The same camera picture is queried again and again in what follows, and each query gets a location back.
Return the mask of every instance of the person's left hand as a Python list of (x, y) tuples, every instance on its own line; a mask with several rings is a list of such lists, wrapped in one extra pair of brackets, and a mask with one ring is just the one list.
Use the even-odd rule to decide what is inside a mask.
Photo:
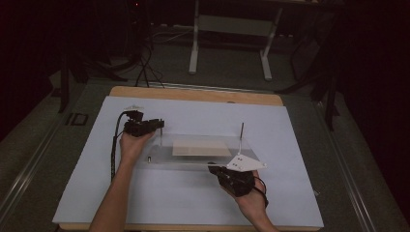
[(155, 132), (147, 133), (140, 137), (134, 137), (123, 132), (120, 139), (121, 146), (121, 163), (134, 166), (142, 153), (145, 143), (150, 139)]

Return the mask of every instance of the white metal leg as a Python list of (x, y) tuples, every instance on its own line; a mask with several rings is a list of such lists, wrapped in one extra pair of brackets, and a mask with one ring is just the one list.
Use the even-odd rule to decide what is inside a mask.
[(196, 74), (196, 64), (198, 63), (198, 19), (199, 19), (199, 0), (195, 1), (195, 18), (193, 20), (193, 45), (190, 53), (190, 74)]
[(272, 44), (272, 41), (274, 40), (275, 33), (277, 32), (281, 13), (282, 13), (282, 8), (279, 8), (277, 16), (275, 17), (275, 21), (272, 23), (271, 32), (269, 33), (269, 36), (268, 36), (268, 42), (265, 48), (260, 51), (260, 60), (262, 62), (263, 74), (265, 75), (265, 79), (268, 81), (272, 80), (271, 69), (269, 67), (268, 53), (269, 53), (269, 50), (271, 49), (271, 44)]

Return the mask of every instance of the gray floor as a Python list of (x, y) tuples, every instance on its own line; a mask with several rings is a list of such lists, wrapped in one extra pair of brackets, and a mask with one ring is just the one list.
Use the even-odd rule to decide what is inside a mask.
[[(156, 43), (150, 65), (161, 72), (161, 81), (167, 83), (166, 87), (192, 85), (273, 93), (295, 83), (289, 65), (291, 48), (288, 39), (275, 40), (269, 55), (275, 76), (272, 82), (264, 80), (258, 50), (252, 46), (243, 49), (205, 43), (199, 49), (197, 74), (189, 75), (190, 43), (186, 38), (180, 38)], [(36, 175), (11, 211), (2, 231), (55, 230), (52, 217), (103, 98), (115, 85), (133, 85), (139, 71), (140, 67), (135, 67), (128, 72), (119, 72), (130, 80), (123, 83), (106, 80), (90, 72), (93, 77), (87, 85), (72, 85), (72, 92), (79, 90), (81, 94), (77, 101), (72, 101), (73, 107), (69, 112), (88, 114), (88, 123), (83, 127), (59, 127), (44, 149)], [(149, 78), (155, 80), (150, 72)], [(359, 191), (359, 198), (364, 199), (375, 231), (410, 231), (344, 104), (343, 96), (337, 94), (339, 116), (334, 117), (335, 131), (329, 132), (323, 123), (323, 107), (308, 96), (310, 89), (308, 86), (281, 97), (289, 111), (312, 186), (318, 192), (317, 202), (325, 223), (321, 231), (372, 231), (372, 228), (364, 230), (361, 225), (352, 204), (357, 197), (350, 194), (352, 186), (345, 182), (346, 173), (340, 169), (341, 163), (348, 167), (347, 174), (354, 180), (353, 188)], [(45, 98), (0, 144), (0, 199), (6, 196), (19, 171), (36, 152), (52, 122), (65, 121), (62, 115), (57, 114), (58, 108), (58, 99)]]

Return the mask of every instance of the transparent sheet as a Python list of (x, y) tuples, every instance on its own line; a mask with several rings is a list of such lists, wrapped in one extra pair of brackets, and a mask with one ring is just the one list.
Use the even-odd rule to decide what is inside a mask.
[(226, 166), (238, 154), (259, 160), (244, 138), (164, 133), (154, 138), (142, 162), (148, 164), (144, 166), (164, 164), (191, 169), (198, 166)]

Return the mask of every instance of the dark background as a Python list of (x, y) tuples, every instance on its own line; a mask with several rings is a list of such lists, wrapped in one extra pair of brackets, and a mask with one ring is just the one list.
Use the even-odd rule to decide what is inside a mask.
[[(153, 1), (152, 21), (191, 24), (193, 1), (175, 2)], [(48, 77), (60, 70), (63, 39), (69, 38), (93, 59), (135, 52), (138, 44), (127, 43), (132, 41), (127, 38), (132, 35), (128, 23), (130, 15), (135, 18), (138, 13), (126, 14), (130, 9), (124, 2), (112, 4), (108, 0), (98, 5), (91, 0), (2, 3), (0, 139), (52, 91)], [(330, 54), (336, 64), (332, 69), (337, 69), (337, 88), (410, 221), (409, 1), (346, 1), (346, 7), (323, 54)], [(284, 16), (282, 34), (297, 33), (303, 20), (298, 15)]]

